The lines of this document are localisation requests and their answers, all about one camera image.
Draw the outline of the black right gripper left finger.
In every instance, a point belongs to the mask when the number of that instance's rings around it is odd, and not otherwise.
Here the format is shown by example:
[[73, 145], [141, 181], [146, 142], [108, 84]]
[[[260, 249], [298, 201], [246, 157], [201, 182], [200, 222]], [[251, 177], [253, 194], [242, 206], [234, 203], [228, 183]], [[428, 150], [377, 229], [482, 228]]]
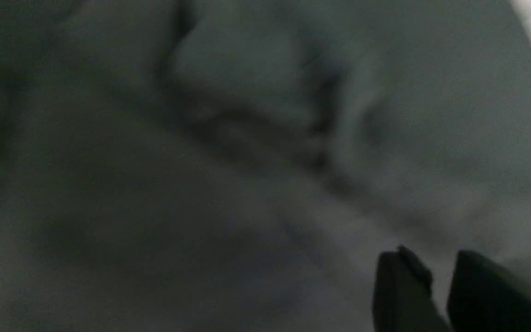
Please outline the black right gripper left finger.
[[372, 301], [376, 332], [450, 332], [432, 298], [433, 275], [409, 248], [382, 252]]

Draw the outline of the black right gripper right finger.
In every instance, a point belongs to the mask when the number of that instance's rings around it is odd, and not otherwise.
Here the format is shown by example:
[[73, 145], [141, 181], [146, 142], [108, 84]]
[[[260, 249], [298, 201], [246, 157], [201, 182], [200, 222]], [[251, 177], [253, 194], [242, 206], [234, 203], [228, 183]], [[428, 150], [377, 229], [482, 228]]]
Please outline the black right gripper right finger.
[[461, 250], [447, 313], [455, 332], [531, 332], [531, 285], [484, 255]]

